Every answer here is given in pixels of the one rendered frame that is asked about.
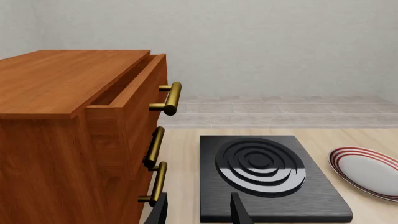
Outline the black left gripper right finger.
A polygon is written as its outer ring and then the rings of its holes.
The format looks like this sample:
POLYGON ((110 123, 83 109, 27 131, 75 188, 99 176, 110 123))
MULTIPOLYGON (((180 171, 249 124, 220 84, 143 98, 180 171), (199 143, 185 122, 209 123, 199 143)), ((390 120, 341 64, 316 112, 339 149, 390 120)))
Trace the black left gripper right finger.
POLYGON ((233 224, 254 224, 236 192, 231 194, 230 209, 233 224))

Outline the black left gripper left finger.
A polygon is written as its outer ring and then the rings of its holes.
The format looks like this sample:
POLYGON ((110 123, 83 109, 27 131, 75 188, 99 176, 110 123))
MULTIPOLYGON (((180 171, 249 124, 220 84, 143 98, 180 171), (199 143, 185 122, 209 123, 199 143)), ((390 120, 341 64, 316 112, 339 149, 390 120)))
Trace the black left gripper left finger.
POLYGON ((167 194, 161 193, 158 201, 145 220, 144 224, 165 224, 167 218, 168 201, 167 194))

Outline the flat black stove plate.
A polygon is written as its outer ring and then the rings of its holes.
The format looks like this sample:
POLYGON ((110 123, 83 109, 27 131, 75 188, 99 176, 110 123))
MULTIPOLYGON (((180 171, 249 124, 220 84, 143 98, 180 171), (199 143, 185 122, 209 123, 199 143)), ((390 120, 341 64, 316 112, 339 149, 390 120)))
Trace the flat black stove plate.
POLYGON ((353 213, 295 136, 200 136, 200 221, 349 223, 353 213))

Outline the white plate with red rings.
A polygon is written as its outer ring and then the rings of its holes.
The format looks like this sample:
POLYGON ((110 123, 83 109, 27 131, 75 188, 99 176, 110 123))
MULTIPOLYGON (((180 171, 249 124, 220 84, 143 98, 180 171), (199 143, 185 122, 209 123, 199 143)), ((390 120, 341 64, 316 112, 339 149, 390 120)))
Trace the white plate with red rings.
POLYGON ((367 194, 398 202, 398 159, 363 147, 339 147, 328 153, 330 167, 367 194))

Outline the closed wooden drawer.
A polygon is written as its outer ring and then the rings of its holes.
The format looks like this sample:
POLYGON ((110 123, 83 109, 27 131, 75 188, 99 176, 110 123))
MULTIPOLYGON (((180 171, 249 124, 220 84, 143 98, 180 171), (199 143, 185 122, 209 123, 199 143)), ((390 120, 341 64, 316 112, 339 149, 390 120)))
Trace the closed wooden drawer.
POLYGON ((140 173, 141 167, 155 167, 157 159, 146 159, 147 152, 152 151, 152 136, 157 128, 156 120, 141 122, 133 128, 129 136, 129 162, 131 179, 134 180, 140 173))
MULTIPOLYGON (((137 192, 136 192, 136 197, 144 195, 148 192, 149 184, 152 180, 152 173, 151 171, 148 171, 148 168, 145 166, 142 166, 139 169, 139 173, 137 175, 137 192)), ((137 201, 137 210, 136 210, 136 220, 139 221, 141 214, 142 214, 142 209, 144 207, 144 203, 139 203, 137 201)))

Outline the open wooden drawer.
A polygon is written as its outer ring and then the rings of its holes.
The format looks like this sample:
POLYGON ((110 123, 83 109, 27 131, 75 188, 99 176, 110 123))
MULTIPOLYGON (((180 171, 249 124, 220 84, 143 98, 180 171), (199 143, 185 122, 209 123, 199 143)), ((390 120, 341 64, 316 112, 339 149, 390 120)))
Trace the open wooden drawer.
POLYGON ((132 180, 129 136, 139 123, 158 120, 160 111, 149 111, 149 104, 165 101, 167 93, 160 92, 159 86, 166 84, 166 56, 147 55, 85 109, 91 142, 104 176, 132 180))

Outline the wooden cabinet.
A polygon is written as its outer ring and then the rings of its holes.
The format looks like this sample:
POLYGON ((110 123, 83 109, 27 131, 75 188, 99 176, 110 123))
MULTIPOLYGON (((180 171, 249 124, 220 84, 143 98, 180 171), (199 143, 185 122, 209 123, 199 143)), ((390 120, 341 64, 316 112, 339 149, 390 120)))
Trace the wooden cabinet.
POLYGON ((0 224, 139 224, 137 182, 100 172, 85 109, 149 50, 0 60, 0 224))

